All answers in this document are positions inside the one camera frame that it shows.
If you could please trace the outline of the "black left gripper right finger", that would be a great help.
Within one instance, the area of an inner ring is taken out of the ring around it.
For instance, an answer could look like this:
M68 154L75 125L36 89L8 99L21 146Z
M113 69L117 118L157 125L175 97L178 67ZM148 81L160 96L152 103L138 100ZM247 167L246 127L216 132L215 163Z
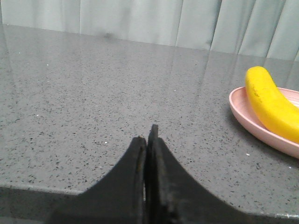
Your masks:
M250 215L226 204L180 165L153 124L146 161L149 224L253 224Z

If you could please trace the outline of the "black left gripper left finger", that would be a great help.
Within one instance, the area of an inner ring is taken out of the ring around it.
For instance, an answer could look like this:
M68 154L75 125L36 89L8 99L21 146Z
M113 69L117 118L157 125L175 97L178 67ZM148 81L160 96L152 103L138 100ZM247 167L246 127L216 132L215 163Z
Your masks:
M99 182L48 218L49 224L142 224L146 140L132 139L127 151Z

